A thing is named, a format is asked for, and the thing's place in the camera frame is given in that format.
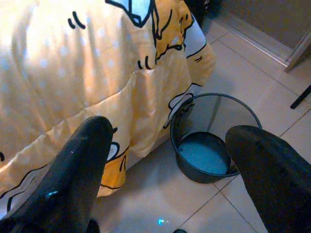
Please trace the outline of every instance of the cartoon print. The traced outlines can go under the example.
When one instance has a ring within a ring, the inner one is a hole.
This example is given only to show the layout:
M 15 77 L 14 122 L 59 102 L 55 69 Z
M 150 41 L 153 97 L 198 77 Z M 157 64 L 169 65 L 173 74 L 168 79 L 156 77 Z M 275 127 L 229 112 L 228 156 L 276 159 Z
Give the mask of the cartoon print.
M 39 178 L 48 172 L 48 168 L 49 166 L 44 165 L 43 167 L 29 171 L 16 187 L 0 195 L 0 218 L 5 216 L 13 208 L 35 178 Z
M 179 109 L 179 107 L 183 104 L 183 102 L 187 101 L 188 99 L 198 94 L 201 87 L 202 86 L 199 84 L 191 83 L 190 87 L 188 87 L 188 89 L 184 93 L 175 96 L 169 102 L 169 109 L 171 110 L 171 112 L 169 114 L 168 120 L 163 126 L 164 129 L 166 129 L 170 125 L 172 117 L 174 116 L 175 112 Z
M 179 4 L 171 4 L 171 8 L 167 7 L 169 3 L 165 0 L 105 1 L 122 8 L 137 27 L 143 27 L 149 16 L 152 17 L 152 31 L 156 48 L 155 64 L 169 49 L 184 49 L 186 57 L 189 58 L 206 45 L 205 36 L 183 1 L 180 1 Z M 149 56 L 145 56 L 144 61 L 138 60 L 139 69 L 143 69 L 143 67 L 151 69 L 150 60 Z
M 128 151 L 128 148 L 120 155 L 118 155 L 119 150 L 120 150 L 119 143 L 111 142 L 110 151 L 108 154 L 105 168 L 110 166 L 112 168 L 105 169 L 105 173 L 103 175 L 101 182 L 101 186 L 103 187 L 117 189 L 120 188 L 125 182 L 126 152 Z M 43 176 L 49 171 L 50 164 L 51 163 L 48 163 L 43 167 L 29 171 L 16 187 L 0 195 L 0 219 L 14 207 L 14 205 L 18 202 L 20 197 L 31 186 L 32 183 L 39 183 L 39 181 L 36 180 L 43 178 Z M 124 179 L 121 179 L 121 181 L 117 184 L 114 184 L 115 180 L 111 181 L 111 179 L 109 179 L 111 177 L 120 177 L 120 176 L 121 177 L 123 176 Z
M 133 24 L 142 28 L 149 18 L 153 0 L 105 0 L 106 3 L 122 8 Z

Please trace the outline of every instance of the floor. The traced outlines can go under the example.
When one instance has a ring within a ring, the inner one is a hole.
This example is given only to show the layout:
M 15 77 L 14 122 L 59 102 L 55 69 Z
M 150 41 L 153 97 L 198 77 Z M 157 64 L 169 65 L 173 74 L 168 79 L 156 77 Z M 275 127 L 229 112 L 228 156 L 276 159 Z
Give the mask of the floor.
M 289 108 L 311 84 L 311 60 L 284 67 L 211 20 L 204 23 L 217 68 L 203 92 L 232 95 L 249 105 L 263 128 L 288 141 L 311 163 L 311 96 Z M 123 189 L 96 200 L 93 212 L 102 233 L 267 232 L 241 176 L 199 184 L 179 170 L 170 141 L 127 172 Z

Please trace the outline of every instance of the white polka dot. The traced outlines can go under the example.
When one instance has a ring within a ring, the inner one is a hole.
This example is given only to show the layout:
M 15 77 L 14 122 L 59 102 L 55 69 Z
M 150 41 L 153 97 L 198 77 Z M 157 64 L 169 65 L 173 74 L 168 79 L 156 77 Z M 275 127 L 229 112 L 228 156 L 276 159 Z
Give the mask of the white polka dot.
M 97 57 L 101 55 L 101 52 L 99 51 L 99 49 L 95 49 L 94 53 Z
M 26 33 L 28 34 L 30 32 L 30 26 L 28 25 L 27 27 L 26 27 Z
M 24 115 L 24 116 L 30 116 L 29 110 L 27 110 L 27 109 L 24 110 L 24 111 L 23 111 L 23 115 Z
M 68 48 L 63 46 L 61 49 L 60 49 L 60 54 L 62 55 L 62 57 L 65 57 L 68 55 Z
M 79 57 L 79 58 L 78 58 L 77 64 L 78 64 L 79 66 L 83 65 L 83 58 L 82 58 L 82 57 Z
M 174 40 L 172 41 L 172 45 L 175 45 L 175 44 L 177 44 L 178 42 L 179 42 L 179 37 L 176 36 L 176 37 L 174 38 Z
M 46 67 L 48 67 L 48 61 L 46 60 L 46 59 L 42 59 L 41 61 L 40 61 L 40 66 L 42 67 L 42 68 L 46 68 Z
M 117 22 L 117 27 L 120 28 L 121 26 L 122 26 L 122 22 L 121 22 L 121 20 L 119 20 L 119 21 Z
M 149 39 L 149 34 L 148 33 L 144 33 L 144 38 L 145 39 Z
M 98 34 L 98 36 L 99 37 L 104 37 L 105 36 L 105 31 L 104 31 L 104 29 L 99 29 L 98 31 L 97 31 L 97 34 Z
M 39 100 L 39 104 L 40 104 L 41 106 L 45 106 L 44 100 Z
M 86 39 L 85 39 L 83 36 L 80 37 L 80 43 L 81 43 L 83 46 L 86 45 Z
M 66 75 L 65 69 L 64 69 L 64 68 L 60 68 L 60 69 L 58 70 L 58 76 L 59 76 L 60 78 L 64 78 L 65 75 Z
M 46 85 L 47 85 L 47 82 L 44 81 L 44 80 L 42 80 L 42 81 L 39 83 L 40 88 L 45 88 Z
M 86 87 L 86 91 L 87 92 L 92 92 L 92 87 L 90 87 L 90 86 Z
M 50 42 L 49 42 L 49 40 L 48 40 L 48 39 L 46 39 L 46 40 L 44 41 L 44 44 L 45 44 L 45 46 L 50 46 Z
M 8 60 L 5 59 L 5 58 L 2 58 L 2 59 L 0 60 L 0 65 L 2 66 L 2 68 L 3 68 L 5 71 L 9 70 L 9 68 L 10 68 L 10 64 L 9 64 Z
M 24 69 L 21 71 L 21 74 L 22 74 L 24 79 L 26 79 L 26 80 L 28 79 L 27 72 Z
M 63 109 L 63 107 L 62 107 L 60 104 L 56 104 L 56 105 L 54 105 L 53 109 L 54 109 L 55 111 L 60 111 L 60 110 Z
M 113 42 L 113 47 L 115 47 L 115 48 L 117 48 L 117 47 L 119 47 L 119 41 L 117 40 L 117 41 L 115 41 L 115 42 Z
M 96 76 L 97 75 L 96 69 L 92 69 L 91 74 L 92 74 L 92 76 Z
M 57 90 L 55 94 L 59 97 L 62 97 L 64 95 L 64 93 L 61 90 Z
M 24 49 L 23 58 L 27 58 L 27 57 L 28 57 L 28 51 L 27 51 L 27 49 Z
M 109 60 L 108 61 L 108 66 L 109 67 L 113 67 L 114 64 L 115 64 L 115 62 L 113 60 Z
M 72 97 L 71 98 L 72 102 L 77 102 L 78 101 L 78 98 L 76 96 Z
M 9 89 L 9 85 L 8 84 L 4 84 L 1 88 L 0 91 L 5 93 L 5 94 L 9 94 L 10 93 L 10 89 Z

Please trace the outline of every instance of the bedspread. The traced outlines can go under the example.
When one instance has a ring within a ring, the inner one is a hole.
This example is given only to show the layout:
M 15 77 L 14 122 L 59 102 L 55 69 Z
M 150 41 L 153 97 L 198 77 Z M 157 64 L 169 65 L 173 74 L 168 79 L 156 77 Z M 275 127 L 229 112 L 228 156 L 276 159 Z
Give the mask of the bedspread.
M 120 188 L 214 68 L 182 0 L 1 0 L 0 19 L 0 218 L 90 116 L 114 128 L 98 196 Z

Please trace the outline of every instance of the tile grout line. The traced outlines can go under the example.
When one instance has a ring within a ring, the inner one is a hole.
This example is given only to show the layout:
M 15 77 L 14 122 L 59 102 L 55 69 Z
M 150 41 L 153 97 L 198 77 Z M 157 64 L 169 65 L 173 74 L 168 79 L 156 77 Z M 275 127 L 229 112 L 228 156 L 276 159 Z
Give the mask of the tile grout line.
M 199 210 L 201 210 L 207 203 L 209 203 L 210 200 L 212 200 L 217 194 L 219 194 L 221 192 L 221 190 L 223 190 L 229 183 L 231 183 L 235 178 L 237 178 L 238 176 L 234 177 L 232 180 L 230 180 L 224 187 L 222 187 L 221 189 L 219 189 L 215 183 L 213 183 L 213 185 L 217 188 L 218 192 L 212 196 L 206 203 L 204 203 L 199 209 L 197 209 L 190 217 L 188 217 L 178 228 L 181 228 L 190 218 L 192 218 Z
M 287 130 L 285 130 L 283 133 L 281 133 L 281 135 L 279 137 L 282 137 L 288 130 L 290 130 L 291 127 L 293 127 L 298 121 L 301 120 L 301 118 L 303 118 L 308 112 L 310 112 L 311 109 L 309 109 L 308 111 L 306 111 L 297 121 L 295 121 Z
M 237 178 L 239 175 L 235 176 L 232 180 L 230 180 L 224 187 L 222 187 L 221 189 L 219 189 L 219 191 L 222 191 L 224 188 L 226 188 L 228 186 L 228 184 L 230 184 L 235 178 Z
M 232 207 L 239 213 L 239 215 L 241 215 L 241 217 L 247 222 L 247 224 L 254 230 L 254 232 L 258 233 L 258 231 L 256 231 L 256 229 L 252 226 L 252 224 L 246 220 L 246 218 L 238 211 L 238 209 L 231 203 L 231 201 L 229 201 L 229 199 L 222 193 L 222 196 L 232 205 Z
M 285 87 L 287 90 L 289 90 L 290 92 L 292 92 L 293 94 L 295 94 L 296 96 L 299 96 L 298 94 L 296 94 L 294 91 L 292 91 L 291 89 L 289 89 L 287 86 L 285 86 L 284 84 L 280 83 L 280 81 L 276 80 L 275 78 L 273 78 L 271 75 L 269 75 L 267 72 L 265 72 L 264 70 L 262 70 L 260 67 L 258 67 L 257 65 L 253 64 L 251 61 L 249 61 L 247 58 L 243 57 L 241 54 L 239 54 L 238 52 L 234 51 L 232 48 L 230 48 L 228 45 L 226 45 L 225 43 L 223 43 L 220 40 L 216 40 L 219 41 L 220 43 L 222 43 L 224 46 L 226 46 L 227 48 L 229 48 L 230 50 L 232 50 L 234 53 L 236 53 L 237 55 L 239 55 L 241 58 L 245 59 L 246 61 L 248 61 L 250 64 L 252 64 L 254 67 L 256 67 L 257 69 L 259 69 L 261 72 L 265 73 L 266 75 L 268 75 L 269 78 L 273 79 L 274 81 L 276 81 L 277 83 L 281 84 L 283 87 Z
M 218 189 L 218 192 L 212 196 L 206 203 L 204 203 L 199 209 L 197 209 L 190 217 L 188 217 L 182 224 L 179 225 L 178 228 L 181 228 L 190 218 L 192 218 L 196 213 L 198 213 L 207 203 L 209 203 L 210 200 L 212 200 L 217 194 L 220 193 L 220 190 Z

